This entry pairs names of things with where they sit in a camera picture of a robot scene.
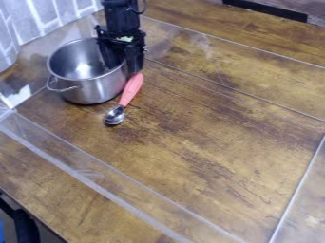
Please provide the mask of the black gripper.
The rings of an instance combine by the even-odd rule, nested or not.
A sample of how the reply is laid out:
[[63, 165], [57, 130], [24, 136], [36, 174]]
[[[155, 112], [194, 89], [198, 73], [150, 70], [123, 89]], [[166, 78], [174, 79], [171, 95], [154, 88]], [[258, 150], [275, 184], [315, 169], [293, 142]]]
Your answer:
[[[143, 69], [144, 36], [139, 29], [139, 16], [146, 12], [138, 6], [138, 0], [100, 0], [104, 8], [105, 25], [95, 26], [96, 42], [107, 69], [119, 67], [124, 62], [123, 47], [128, 72], [136, 74]], [[117, 41], [116, 38], [132, 36], [132, 42]]]

